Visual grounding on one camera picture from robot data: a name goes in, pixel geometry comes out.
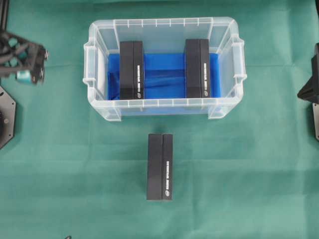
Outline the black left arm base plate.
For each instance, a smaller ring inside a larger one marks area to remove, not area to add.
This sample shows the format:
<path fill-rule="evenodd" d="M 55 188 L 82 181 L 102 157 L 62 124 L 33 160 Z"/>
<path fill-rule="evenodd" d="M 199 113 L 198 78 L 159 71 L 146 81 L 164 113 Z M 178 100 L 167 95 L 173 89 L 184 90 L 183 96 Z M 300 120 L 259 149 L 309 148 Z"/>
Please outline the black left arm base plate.
<path fill-rule="evenodd" d="M 16 102 L 0 87 L 0 148 L 14 137 Z"/>

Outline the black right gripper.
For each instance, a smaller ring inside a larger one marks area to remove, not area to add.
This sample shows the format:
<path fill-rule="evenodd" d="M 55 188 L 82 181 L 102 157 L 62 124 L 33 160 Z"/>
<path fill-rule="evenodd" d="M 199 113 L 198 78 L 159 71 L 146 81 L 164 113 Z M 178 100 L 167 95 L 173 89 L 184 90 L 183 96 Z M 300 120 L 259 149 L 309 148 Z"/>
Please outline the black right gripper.
<path fill-rule="evenodd" d="M 300 89 L 297 96 L 301 100 L 313 104 L 319 103 L 319 44 L 315 44 L 314 56 L 312 57 L 312 76 Z"/>

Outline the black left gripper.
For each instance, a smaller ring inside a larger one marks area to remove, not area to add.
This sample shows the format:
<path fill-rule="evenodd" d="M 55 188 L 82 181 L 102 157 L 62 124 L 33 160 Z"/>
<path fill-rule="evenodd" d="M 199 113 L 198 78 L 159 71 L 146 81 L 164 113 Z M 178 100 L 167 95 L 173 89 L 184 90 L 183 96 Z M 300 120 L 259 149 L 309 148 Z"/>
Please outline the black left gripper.
<path fill-rule="evenodd" d="M 15 75 L 20 83 L 43 83 L 49 53 L 41 44 L 7 31 L 0 31 L 0 76 Z"/>

